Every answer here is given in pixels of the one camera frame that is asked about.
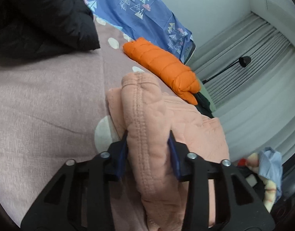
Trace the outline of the black puffer jacket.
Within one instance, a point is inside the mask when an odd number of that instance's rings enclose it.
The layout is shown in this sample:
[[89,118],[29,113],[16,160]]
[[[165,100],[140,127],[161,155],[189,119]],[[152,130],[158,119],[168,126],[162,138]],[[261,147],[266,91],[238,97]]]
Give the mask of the black puffer jacket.
[[0,55],[43,59],[100,48],[84,0],[0,0]]

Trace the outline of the grey curtain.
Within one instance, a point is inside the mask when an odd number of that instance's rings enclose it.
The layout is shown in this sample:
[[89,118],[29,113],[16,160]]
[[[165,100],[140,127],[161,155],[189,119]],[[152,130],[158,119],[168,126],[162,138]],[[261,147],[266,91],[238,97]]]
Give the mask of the grey curtain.
[[242,56],[238,65],[204,84],[225,132],[232,160],[272,147],[288,160],[295,153],[295,47],[256,14],[198,48],[188,66],[203,81]]

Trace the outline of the pink quilted jacket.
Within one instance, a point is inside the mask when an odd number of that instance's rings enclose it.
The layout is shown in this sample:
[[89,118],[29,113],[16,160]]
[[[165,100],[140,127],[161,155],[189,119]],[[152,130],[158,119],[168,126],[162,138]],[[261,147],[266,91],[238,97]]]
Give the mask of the pink quilted jacket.
[[207,161],[229,158],[219,119],[202,115],[181,98],[163,93],[155,76],[129,73],[107,92],[117,134],[127,134],[128,159],[147,213],[149,230],[181,230],[188,185],[172,169],[168,139]]

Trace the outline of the pink polka dot bedspread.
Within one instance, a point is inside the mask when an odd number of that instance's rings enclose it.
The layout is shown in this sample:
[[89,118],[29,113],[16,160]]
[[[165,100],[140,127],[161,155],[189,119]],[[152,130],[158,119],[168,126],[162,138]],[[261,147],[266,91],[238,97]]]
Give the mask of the pink polka dot bedspread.
[[88,161],[119,139],[107,92],[144,68],[123,51],[129,36],[100,18],[94,25],[97,50],[0,57],[0,204],[17,227],[67,160]]

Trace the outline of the blue tree print sheet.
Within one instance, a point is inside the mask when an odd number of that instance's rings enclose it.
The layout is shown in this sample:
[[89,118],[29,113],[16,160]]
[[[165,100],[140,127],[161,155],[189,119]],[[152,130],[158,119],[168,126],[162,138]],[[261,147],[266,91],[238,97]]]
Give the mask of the blue tree print sheet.
[[196,45],[162,0],[84,0],[98,21],[122,31],[128,40],[145,38],[186,63]]

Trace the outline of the black floor lamp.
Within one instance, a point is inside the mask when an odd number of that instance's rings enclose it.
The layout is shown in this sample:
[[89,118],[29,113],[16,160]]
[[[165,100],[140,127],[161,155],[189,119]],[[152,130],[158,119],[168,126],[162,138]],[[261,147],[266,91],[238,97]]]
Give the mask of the black floor lamp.
[[233,62],[232,64],[229,64],[228,66],[226,66],[225,68],[223,68],[221,71],[219,71],[218,73],[214,74],[213,76],[211,76],[210,78],[207,78],[205,80],[202,81],[203,84],[206,84],[207,82],[210,82],[211,80],[213,80],[214,78],[220,76],[221,74],[227,72],[228,70],[232,69],[233,67],[235,67],[236,65],[245,68],[247,67],[252,61],[252,58],[250,56],[242,56],[240,57],[238,60],[236,60],[235,62]]

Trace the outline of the blue cloth doll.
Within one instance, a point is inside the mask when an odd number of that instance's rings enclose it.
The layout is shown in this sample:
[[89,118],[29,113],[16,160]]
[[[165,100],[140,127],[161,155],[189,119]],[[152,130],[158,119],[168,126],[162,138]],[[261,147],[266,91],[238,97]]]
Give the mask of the blue cloth doll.
[[263,204],[270,213],[274,204],[282,196],[283,165],[282,155],[271,147],[238,161],[238,166],[247,167],[258,175],[264,184]]

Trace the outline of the orange puffer jacket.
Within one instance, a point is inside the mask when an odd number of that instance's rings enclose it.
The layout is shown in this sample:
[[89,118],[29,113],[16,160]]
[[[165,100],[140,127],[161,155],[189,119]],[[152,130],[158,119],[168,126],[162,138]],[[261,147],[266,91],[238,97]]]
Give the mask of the orange puffer jacket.
[[123,45],[124,53],[159,77],[181,99],[197,105],[194,97],[201,89],[196,75],[176,56],[144,38]]

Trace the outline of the dark green garment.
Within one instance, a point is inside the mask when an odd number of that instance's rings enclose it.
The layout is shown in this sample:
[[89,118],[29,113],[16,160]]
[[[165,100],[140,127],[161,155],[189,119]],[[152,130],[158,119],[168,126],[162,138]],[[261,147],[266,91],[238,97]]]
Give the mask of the dark green garment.
[[194,98],[197,100],[196,109],[204,116],[214,118],[210,109],[209,100],[200,92],[194,94]]

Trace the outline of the green pillow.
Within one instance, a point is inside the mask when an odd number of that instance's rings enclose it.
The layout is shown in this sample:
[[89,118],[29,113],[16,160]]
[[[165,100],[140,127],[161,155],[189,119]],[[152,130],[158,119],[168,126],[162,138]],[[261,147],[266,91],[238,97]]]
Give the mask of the green pillow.
[[198,82],[200,84],[200,93],[209,101],[211,112],[215,112],[216,106],[215,106],[210,94],[208,93],[207,89],[205,88],[205,86],[203,85],[203,83],[201,82],[200,79],[198,79]]

